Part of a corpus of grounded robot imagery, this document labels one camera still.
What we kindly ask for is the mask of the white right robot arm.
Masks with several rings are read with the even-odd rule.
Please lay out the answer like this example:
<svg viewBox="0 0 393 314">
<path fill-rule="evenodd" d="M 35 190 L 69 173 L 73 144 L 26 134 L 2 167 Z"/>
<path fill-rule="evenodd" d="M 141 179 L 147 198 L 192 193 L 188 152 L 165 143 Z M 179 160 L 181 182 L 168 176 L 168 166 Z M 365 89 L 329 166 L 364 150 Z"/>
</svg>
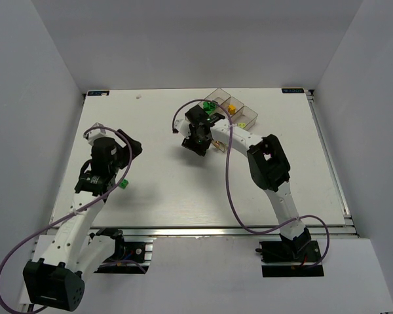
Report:
<svg viewBox="0 0 393 314">
<path fill-rule="evenodd" d="M 232 149 L 246 157 L 252 181 L 272 205 L 283 246 L 294 259 L 304 255 L 311 236 L 295 206 L 290 163 L 277 136 L 253 134 L 233 124 L 228 112 L 209 115 L 199 105 L 190 108 L 184 119 L 173 118 L 172 132 L 181 134 L 182 146 L 199 156 L 206 155 L 212 141 L 226 143 L 226 169 Z"/>
</svg>

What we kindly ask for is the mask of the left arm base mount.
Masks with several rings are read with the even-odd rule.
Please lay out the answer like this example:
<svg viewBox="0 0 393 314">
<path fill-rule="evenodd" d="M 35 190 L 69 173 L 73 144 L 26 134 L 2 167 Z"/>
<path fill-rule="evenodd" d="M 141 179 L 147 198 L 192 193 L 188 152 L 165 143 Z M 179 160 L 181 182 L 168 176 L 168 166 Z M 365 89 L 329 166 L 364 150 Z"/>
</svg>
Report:
<svg viewBox="0 0 393 314">
<path fill-rule="evenodd" d="M 151 261 L 153 241 L 150 239 L 127 239 L 120 229 L 101 228 L 88 234 L 88 243 L 95 237 L 106 236 L 115 241 L 115 252 L 103 261 L 95 273 L 144 274 Z"/>
</svg>

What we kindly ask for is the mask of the green lego brick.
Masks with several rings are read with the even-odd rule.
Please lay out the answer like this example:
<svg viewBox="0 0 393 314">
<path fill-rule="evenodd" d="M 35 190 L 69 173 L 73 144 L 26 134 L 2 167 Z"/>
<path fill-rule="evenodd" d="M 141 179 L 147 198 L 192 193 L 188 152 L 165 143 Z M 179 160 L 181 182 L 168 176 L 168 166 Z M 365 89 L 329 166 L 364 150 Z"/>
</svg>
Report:
<svg viewBox="0 0 393 314">
<path fill-rule="evenodd" d="M 217 103 L 209 102 L 209 110 L 214 111 L 217 108 Z"/>
<path fill-rule="evenodd" d="M 207 101 L 205 101 L 205 102 L 203 103 L 203 109 L 204 109 L 205 111 L 208 111 L 208 110 L 210 109 L 210 104 L 209 104 Z"/>
<path fill-rule="evenodd" d="M 129 184 L 128 180 L 123 179 L 123 180 L 121 181 L 121 183 L 119 184 L 119 188 L 125 189 L 125 188 L 128 186 L 128 184 Z"/>
</svg>

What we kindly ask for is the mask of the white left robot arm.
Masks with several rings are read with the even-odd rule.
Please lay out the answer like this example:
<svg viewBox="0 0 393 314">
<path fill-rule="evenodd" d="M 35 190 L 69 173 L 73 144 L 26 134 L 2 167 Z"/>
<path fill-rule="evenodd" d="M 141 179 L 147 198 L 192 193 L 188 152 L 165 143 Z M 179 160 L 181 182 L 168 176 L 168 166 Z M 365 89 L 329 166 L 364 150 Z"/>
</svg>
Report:
<svg viewBox="0 0 393 314">
<path fill-rule="evenodd" d="M 74 188 L 69 217 L 46 251 L 24 267 L 23 277 L 31 303 L 65 311 L 75 311 L 88 278 L 104 262 L 116 263 L 126 256 L 123 233 L 90 228 L 103 209 L 109 194 L 120 185 L 120 170 L 126 171 L 141 154 L 141 143 L 117 130 L 95 124 L 84 133 L 91 146 L 90 159 L 82 166 Z"/>
</svg>

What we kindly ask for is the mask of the small yellow lego brick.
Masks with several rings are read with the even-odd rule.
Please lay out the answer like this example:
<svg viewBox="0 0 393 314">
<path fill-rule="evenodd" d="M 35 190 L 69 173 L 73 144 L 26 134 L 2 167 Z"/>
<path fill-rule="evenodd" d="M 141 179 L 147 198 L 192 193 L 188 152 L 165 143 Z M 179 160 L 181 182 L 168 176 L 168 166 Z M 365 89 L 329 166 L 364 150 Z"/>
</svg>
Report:
<svg viewBox="0 0 393 314">
<path fill-rule="evenodd" d="M 236 107 L 234 105 L 229 105 L 227 107 L 229 114 L 234 114 L 236 112 Z"/>
</svg>

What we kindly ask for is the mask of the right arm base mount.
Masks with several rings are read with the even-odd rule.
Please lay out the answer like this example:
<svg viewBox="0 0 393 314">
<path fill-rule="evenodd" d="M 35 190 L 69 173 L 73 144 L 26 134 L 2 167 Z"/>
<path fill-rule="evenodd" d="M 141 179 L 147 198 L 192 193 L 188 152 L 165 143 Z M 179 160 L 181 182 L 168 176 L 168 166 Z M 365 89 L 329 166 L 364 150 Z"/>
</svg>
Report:
<svg viewBox="0 0 393 314">
<path fill-rule="evenodd" d="M 297 256 L 281 241 L 262 241 L 255 252 L 261 259 L 264 278 L 324 276 L 317 241 L 311 241 Z"/>
</svg>

